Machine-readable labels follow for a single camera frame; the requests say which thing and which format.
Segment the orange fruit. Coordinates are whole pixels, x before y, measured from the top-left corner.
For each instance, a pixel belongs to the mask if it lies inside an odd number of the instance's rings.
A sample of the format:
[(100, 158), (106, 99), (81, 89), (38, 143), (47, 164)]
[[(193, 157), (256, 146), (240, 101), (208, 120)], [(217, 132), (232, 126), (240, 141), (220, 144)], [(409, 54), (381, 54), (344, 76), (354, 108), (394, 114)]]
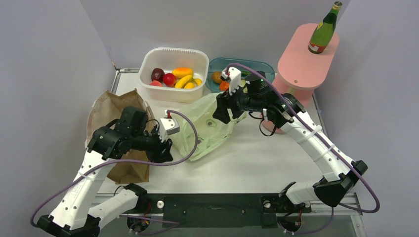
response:
[(226, 82), (226, 81), (222, 81), (222, 82), (219, 84), (219, 90), (220, 90), (220, 91), (226, 91), (226, 90), (228, 90), (228, 89), (229, 89), (229, 85), (230, 85), (230, 83), (228, 83), (228, 82)]

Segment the green plastic grocery bag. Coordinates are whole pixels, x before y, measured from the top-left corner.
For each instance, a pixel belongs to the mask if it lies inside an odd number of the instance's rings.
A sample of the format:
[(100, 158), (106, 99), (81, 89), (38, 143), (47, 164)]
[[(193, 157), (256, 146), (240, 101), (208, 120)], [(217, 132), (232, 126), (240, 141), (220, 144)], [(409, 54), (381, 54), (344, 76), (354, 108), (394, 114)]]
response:
[[(222, 123), (212, 117), (216, 110), (217, 93), (210, 93), (197, 101), (186, 104), (179, 110), (189, 118), (197, 130), (198, 145), (190, 156), (190, 161), (195, 161), (206, 154), (216, 150), (231, 136), (234, 126), (247, 117), (242, 114), (239, 118), (233, 118), (228, 124)], [(182, 157), (187, 156), (195, 145), (195, 134), (190, 124), (181, 116), (172, 116), (179, 123), (180, 131), (171, 135), (173, 145)]]

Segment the yellow banana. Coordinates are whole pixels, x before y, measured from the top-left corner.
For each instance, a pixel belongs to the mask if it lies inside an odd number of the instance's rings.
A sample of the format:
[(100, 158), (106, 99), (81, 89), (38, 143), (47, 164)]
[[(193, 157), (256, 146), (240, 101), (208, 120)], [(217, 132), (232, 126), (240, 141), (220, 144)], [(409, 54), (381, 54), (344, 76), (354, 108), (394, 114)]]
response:
[(193, 75), (186, 75), (184, 77), (182, 77), (176, 84), (175, 84), (175, 88), (184, 88), (186, 84), (190, 83), (193, 81)]

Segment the brown paper tote bag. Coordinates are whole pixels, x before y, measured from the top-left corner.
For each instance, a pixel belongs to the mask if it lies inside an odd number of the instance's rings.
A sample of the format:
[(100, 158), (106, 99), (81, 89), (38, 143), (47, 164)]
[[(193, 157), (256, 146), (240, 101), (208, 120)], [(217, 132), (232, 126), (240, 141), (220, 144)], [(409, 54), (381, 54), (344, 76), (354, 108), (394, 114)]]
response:
[(117, 184), (149, 181), (147, 151), (158, 141), (154, 115), (134, 89), (121, 96), (105, 91), (94, 102), (87, 120), (88, 152), (109, 161), (107, 178)]

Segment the pink three-tier shelf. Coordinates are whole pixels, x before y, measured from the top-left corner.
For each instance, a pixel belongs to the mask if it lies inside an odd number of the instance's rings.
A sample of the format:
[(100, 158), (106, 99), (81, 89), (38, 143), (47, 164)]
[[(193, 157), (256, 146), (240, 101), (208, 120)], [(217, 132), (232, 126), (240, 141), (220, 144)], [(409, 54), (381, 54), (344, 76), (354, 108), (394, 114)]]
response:
[(307, 23), (296, 29), (279, 59), (278, 73), (272, 82), (280, 93), (291, 93), (306, 108), (314, 90), (325, 81), (339, 44), (339, 36), (334, 33), (324, 52), (310, 52), (309, 40), (317, 25)]

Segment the red tomato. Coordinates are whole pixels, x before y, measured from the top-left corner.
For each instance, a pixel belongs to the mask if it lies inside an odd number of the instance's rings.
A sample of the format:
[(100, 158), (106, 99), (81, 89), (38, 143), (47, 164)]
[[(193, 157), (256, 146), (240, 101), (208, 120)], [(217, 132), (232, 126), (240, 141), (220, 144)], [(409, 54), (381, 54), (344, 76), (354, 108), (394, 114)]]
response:
[(175, 84), (177, 82), (177, 78), (174, 74), (172, 73), (167, 73), (163, 76), (163, 83), (167, 86), (167, 87), (174, 87)]

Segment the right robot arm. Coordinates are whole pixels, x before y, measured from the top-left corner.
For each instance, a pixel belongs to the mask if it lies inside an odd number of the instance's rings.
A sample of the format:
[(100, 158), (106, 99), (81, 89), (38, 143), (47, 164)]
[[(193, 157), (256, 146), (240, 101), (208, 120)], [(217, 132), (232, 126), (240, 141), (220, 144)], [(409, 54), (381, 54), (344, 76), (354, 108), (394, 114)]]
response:
[(291, 212), (303, 203), (315, 200), (330, 207), (340, 205), (367, 171), (367, 165), (340, 152), (291, 94), (277, 93), (255, 74), (250, 74), (245, 85), (241, 85), (241, 71), (233, 67), (229, 72), (222, 71), (220, 78), (229, 82), (229, 87), (217, 95), (213, 118), (228, 124), (244, 112), (258, 112), (263, 120), (272, 122), (275, 129), (293, 138), (322, 172), (319, 181), (289, 183), (279, 193), (280, 207)]

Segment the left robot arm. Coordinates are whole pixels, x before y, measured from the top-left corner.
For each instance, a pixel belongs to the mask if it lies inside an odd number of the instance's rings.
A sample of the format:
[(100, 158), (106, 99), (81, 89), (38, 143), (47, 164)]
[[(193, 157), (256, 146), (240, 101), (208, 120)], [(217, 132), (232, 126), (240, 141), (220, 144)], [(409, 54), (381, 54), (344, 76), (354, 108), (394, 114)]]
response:
[(95, 130), (87, 145), (83, 162), (73, 182), (63, 188), (58, 206), (47, 215), (30, 223), (55, 237), (96, 237), (109, 222), (133, 210), (147, 207), (146, 191), (136, 184), (126, 185), (120, 194), (98, 206), (92, 206), (100, 187), (118, 162), (125, 162), (130, 151), (144, 151), (146, 165), (165, 166), (173, 158), (168, 135), (179, 131), (176, 119), (167, 113), (150, 130), (148, 113), (128, 106), (121, 116)]

